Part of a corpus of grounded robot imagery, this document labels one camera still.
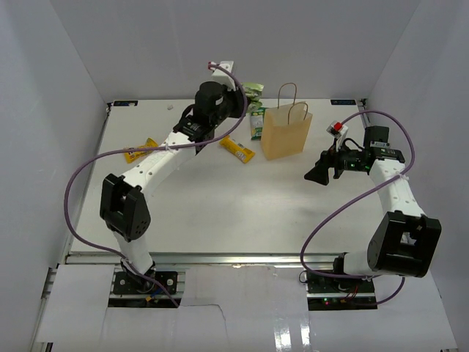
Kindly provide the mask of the yellow snack packet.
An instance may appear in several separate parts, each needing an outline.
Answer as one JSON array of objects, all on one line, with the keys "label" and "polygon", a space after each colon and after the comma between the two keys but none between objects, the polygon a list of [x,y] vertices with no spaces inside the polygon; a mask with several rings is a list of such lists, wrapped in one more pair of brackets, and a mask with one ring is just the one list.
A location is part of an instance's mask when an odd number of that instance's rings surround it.
[{"label": "yellow snack packet", "polygon": [[150,154],[152,151],[148,150],[148,148],[151,147],[157,147],[158,143],[152,139],[152,138],[147,138],[145,143],[143,145],[140,145],[138,147],[129,147],[126,149],[126,152],[124,153],[124,158],[127,164],[131,164],[134,161],[143,158],[144,156]]}]

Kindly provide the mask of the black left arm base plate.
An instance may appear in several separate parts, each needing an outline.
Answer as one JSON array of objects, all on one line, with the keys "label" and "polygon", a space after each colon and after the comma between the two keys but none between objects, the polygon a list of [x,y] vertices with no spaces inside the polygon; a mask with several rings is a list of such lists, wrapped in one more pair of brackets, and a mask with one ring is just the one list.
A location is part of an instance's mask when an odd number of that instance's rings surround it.
[{"label": "black left arm base plate", "polygon": [[[160,282],[169,294],[177,292],[178,273],[176,271],[155,271],[151,277]],[[142,279],[126,271],[117,271],[114,276],[114,286],[112,293],[114,295],[137,295],[153,294],[154,292],[163,294],[161,288],[153,282]]]}]

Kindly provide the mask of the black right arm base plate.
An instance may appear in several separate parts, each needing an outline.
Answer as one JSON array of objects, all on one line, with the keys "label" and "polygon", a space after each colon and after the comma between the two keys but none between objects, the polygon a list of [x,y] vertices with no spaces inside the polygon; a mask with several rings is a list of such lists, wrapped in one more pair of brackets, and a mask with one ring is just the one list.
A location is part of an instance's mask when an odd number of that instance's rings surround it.
[{"label": "black right arm base plate", "polygon": [[374,293],[374,283],[362,279],[337,279],[319,276],[307,271],[301,271],[298,277],[300,283],[306,285],[310,294],[326,293]]}]

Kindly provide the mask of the light green square snack packet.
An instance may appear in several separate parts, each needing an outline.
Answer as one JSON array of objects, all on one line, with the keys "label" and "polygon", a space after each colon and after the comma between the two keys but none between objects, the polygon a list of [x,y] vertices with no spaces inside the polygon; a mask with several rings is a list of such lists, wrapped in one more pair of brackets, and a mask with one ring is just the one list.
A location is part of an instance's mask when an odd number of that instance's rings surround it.
[{"label": "light green square snack packet", "polygon": [[252,113],[262,107],[260,99],[262,97],[264,87],[265,86],[263,84],[243,82],[243,89],[248,100],[248,113]]}]

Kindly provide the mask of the yellow snack bar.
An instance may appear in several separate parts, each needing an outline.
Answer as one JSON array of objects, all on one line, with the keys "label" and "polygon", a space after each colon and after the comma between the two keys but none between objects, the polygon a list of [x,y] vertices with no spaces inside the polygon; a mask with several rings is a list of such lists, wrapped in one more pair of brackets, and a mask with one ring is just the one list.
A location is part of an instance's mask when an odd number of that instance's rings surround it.
[{"label": "yellow snack bar", "polygon": [[236,142],[230,137],[230,135],[222,138],[219,144],[244,164],[247,164],[255,156],[254,151],[248,149],[243,144]]}]

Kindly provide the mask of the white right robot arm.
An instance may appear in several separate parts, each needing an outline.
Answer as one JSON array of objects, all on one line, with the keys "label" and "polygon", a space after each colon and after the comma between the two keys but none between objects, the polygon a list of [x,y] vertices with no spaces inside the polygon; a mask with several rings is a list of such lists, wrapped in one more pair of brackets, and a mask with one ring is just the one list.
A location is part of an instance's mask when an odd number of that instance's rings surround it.
[{"label": "white right robot arm", "polygon": [[363,146],[349,148],[347,126],[333,122],[327,129],[333,144],[322,151],[305,179],[326,186],[342,172],[365,172],[376,186],[383,220],[367,249],[340,254],[333,262],[332,286],[346,293],[356,286],[358,276],[395,274],[421,278],[429,270],[442,227],[418,205],[405,178],[405,157],[388,143],[389,129],[366,128]]}]

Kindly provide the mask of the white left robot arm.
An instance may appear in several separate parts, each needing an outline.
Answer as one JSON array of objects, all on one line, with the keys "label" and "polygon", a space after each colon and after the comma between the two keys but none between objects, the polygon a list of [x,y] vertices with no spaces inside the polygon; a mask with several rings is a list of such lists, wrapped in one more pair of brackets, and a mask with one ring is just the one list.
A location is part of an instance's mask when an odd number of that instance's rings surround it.
[{"label": "white left robot arm", "polygon": [[130,274],[130,284],[138,292],[151,290],[154,262],[144,233],[151,216],[147,197],[173,171],[195,157],[204,143],[214,138],[215,129],[228,117],[242,116],[244,100],[234,85],[216,81],[200,85],[194,104],[188,106],[162,143],[162,150],[151,152],[123,175],[109,174],[103,181],[100,217],[117,239],[125,256],[122,264]]}]

